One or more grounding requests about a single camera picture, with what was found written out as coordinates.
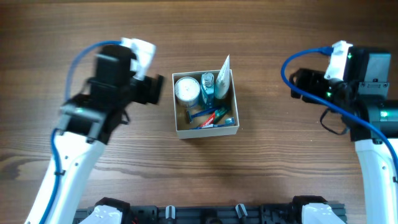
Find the cotton swab jar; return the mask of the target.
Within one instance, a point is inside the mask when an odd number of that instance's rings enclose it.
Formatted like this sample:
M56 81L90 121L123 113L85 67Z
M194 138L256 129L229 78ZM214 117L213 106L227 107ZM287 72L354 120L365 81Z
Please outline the cotton swab jar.
M198 104L200 92L199 82L192 77L182 77L174 85L177 102L186 108L191 108Z

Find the blue disposable razor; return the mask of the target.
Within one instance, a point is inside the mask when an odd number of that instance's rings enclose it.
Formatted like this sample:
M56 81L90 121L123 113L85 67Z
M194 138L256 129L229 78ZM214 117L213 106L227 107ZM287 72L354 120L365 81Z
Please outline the blue disposable razor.
M188 123L191 123L191 122L193 121L194 118L199 117L199 116L203 116L203 115L206 115L206 114L213 113L213 112L215 112L217 109L218 109L218 108L209 108L209 109L206 109L206 110L197 112L197 113L191 113L190 111L187 111L187 112L186 112L186 115L187 115L187 122L188 122Z

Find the blue mouthwash bottle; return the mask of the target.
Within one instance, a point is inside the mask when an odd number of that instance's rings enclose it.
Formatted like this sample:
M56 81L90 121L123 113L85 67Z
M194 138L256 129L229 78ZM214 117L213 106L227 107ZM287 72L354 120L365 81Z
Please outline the blue mouthwash bottle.
M201 98L203 106L208 109L213 106L214 101L214 75L206 72L201 75Z

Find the white cream tube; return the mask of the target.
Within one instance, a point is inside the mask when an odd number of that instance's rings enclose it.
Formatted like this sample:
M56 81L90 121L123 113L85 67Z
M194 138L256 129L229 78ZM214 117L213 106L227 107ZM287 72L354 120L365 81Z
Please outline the white cream tube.
M219 71L215 84L215 98L224 99L229 90L230 84L230 55L227 56L224 64Z

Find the green red toothpaste tube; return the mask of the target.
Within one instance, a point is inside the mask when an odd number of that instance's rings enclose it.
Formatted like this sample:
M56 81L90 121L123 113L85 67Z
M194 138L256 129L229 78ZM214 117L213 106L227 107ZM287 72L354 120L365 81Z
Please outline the green red toothpaste tube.
M207 118L201 125L199 125L199 128L205 127L205 126L209 126L211 124L216 124L218 123L221 118L223 118L224 115L226 115L228 112L230 111L230 108L228 107L221 107L217 110L215 110L215 112L213 112L209 118Z

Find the blue toothbrush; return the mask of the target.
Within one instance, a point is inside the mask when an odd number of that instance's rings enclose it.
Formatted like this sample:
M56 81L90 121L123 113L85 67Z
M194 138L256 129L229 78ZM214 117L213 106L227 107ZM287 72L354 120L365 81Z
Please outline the blue toothbrush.
M233 126L235 125L235 119L234 118L227 118L223 124L209 124L203 127L196 127L193 129L207 129L207 128L221 128L221 127L227 127L227 126Z

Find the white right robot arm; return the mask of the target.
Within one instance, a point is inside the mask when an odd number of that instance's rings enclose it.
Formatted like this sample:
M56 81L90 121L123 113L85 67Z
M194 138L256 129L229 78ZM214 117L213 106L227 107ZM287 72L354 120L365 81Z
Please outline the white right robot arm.
M288 64L306 54L336 58L342 77ZM391 53L377 47L319 47L291 55L280 70L293 98L339 113L361 166L367 223L397 223L397 100L388 100Z

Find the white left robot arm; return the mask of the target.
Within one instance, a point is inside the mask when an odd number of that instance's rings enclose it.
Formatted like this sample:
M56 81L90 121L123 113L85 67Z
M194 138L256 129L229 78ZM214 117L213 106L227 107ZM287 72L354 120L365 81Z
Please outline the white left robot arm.
M95 74L83 91L60 108L50 137L52 158L27 223L71 223L86 182L120 124L129 124L128 104L156 104L164 81L146 76L153 44L107 42L96 55Z

